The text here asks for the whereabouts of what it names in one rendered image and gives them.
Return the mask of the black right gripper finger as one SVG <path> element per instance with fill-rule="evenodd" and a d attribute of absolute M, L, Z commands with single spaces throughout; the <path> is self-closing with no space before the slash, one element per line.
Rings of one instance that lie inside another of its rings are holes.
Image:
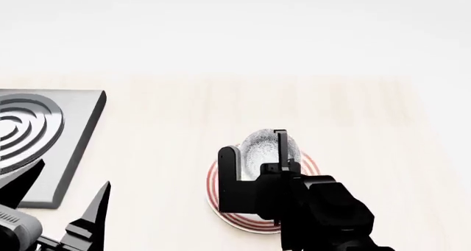
<path fill-rule="evenodd" d="M 286 130 L 270 130 L 262 135 L 262 144 L 260 175 L 300 173 L 300 150 Z"/>
<path fill-rule="evenodd" d="M 219 212 L 255 214 L 256 184 L 241 180 L 241 153 L 236 146 L 218 152 Z"/>

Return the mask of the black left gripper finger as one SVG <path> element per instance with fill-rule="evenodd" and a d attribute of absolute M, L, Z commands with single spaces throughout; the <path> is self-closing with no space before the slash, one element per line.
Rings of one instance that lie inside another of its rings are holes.
<path fill-rule="evenodd" d="M 38 159 L 16 171 L 0 175 L 0 205 L 17 208 L 44 166 L 43 160 Z"/>
<path fill-rule="evenodd" d="M 106 182 L 83 215 L 66 226 L 60 241 L 61 251 L 104 251 L 110 189 L 110 182 Z"/>

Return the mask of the translucent patterned bowl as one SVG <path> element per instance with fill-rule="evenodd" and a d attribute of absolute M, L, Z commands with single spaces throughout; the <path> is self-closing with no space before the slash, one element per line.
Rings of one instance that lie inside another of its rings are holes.
<path fill-rule="evenodd" d="M 241 153 L 241 179 L 256 180 L 261 164 L 279 162 L 278 137 L 274 129 L 251 133 L 238 147 Z"/>

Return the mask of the white plate with red rings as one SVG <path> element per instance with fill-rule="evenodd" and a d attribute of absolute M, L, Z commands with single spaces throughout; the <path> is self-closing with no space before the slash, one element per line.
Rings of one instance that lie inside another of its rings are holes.
<path fill-rule="evenodd" d="M 305 175 L 319 175 L 320 170 L 314 160 L 308 154 L 300 151 L 301 172 Z M 264 235 L 280 233 L 280 228 L 274 225 L 274 222 L 267 221 L 255 214 L 246 213 L 220 213 L 219 212 L 219 180 L 218 180 L 218 164 L 213 162 L 208 169 L 206 177 L 206 190 L 208 204 L 224 222 L 244 230 L 248 233 L 258 233 Z"/>

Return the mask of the grey flat stove burner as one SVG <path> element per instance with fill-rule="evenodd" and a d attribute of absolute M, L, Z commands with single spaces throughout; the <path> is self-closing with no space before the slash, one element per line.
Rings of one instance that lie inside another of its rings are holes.
<path fill-rule="evenodd" d="M 0 89 L 0 175 L 45 163 L 20 208 L 59 208 L 106 100 L 103 90 Z"/>

